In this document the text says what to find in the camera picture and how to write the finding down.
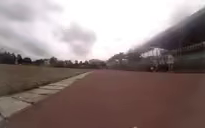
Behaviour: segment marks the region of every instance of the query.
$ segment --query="grass field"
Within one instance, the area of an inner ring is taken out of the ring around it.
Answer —
[[[87,71],[89,70],[0,64],[0,96],[56,82]]]

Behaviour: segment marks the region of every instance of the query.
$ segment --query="sky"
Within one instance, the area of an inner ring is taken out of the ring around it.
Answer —
[[[205,0],[0,0],[0,50],[106,60],[204,6]]]

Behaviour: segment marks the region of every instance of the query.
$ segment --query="curb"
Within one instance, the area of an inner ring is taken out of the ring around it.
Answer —
[[[32,90],[0,97],[0,128],[4,128],[7,119],[19,111],[33,106],[50,95],[60,92],[91,72],[76,75],[56,83],[40,86]]]

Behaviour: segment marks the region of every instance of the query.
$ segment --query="red track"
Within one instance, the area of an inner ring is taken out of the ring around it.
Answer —
[[[205,74],[95,71],[9,128],[205,128]]]

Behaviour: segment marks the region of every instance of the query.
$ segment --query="roof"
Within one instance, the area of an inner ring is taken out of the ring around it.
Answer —
[[[205,8],[158,34],[143,47],[153,46],[172,50],[202,41],[205,41]]]

